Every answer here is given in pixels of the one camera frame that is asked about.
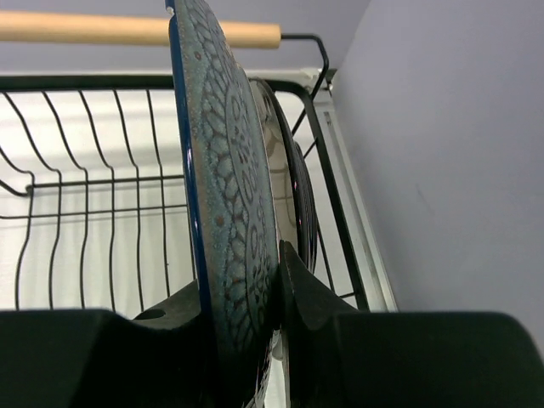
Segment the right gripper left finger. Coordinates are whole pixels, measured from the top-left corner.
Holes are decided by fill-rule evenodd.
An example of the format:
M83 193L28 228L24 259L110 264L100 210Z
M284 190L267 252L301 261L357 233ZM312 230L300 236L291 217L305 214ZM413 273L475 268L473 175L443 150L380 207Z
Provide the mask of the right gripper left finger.
M3 407L213 407L191 282L128 320L106 309L4 311Z

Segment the striped rim beige plate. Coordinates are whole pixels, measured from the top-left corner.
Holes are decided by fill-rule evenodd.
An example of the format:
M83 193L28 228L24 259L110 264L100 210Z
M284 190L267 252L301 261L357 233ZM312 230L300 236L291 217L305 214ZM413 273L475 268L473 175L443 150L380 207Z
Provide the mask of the striped rim beige plate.
M252 78L250 86L263 129L279 237L291 242L306 268L313 272L318 222L303 152L270 85Z

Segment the blue floral plate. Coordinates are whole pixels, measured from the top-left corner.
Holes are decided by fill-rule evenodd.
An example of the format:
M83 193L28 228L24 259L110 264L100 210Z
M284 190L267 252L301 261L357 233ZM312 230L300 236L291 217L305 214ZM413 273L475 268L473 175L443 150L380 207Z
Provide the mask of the blue floral plate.
M279 267L257 107L214 12L171 1L168 34L193 260L219 407L260 407Z

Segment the black wire dish rack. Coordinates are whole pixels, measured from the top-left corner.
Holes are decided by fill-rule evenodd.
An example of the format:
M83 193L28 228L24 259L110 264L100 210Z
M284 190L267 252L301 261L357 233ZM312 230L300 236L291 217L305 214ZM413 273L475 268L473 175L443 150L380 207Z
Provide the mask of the black wire dish rack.
M108 48L168 56L169 18L4 10L1 61L23 47L35 67L1 75L1 306L105 308L127 317L195 279L173 74L72 71ZM253 56L315 51L316 67L248 69L286 115L309 171L318 222L314 273L340 298L364 297L339 165L332 69L323 40L273 23L223 22Z

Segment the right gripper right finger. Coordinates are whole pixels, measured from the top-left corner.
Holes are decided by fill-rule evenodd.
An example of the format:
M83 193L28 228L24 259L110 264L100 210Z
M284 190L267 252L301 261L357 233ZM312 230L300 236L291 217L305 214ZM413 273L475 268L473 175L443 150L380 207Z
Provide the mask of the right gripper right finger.
M540 407L531 335L495 312L364 312L280 244L290 407Z

